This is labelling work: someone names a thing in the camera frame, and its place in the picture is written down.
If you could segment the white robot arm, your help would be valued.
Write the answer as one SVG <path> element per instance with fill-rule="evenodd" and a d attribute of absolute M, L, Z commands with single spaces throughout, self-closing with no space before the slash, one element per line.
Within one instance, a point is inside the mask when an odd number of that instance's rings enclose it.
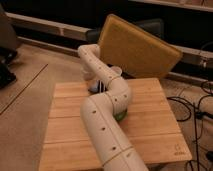
<path fill-rule="evenodd" d="M 128 108 L 132 91 L 120 74 L 99 59 L 97 44 L 81 45 L 78 54 L 83 61 L 85 79 L 95 76 L 106 91 L 87 97 L 80 114 L 104 171 L 149 171 L 115 120 Z"/>

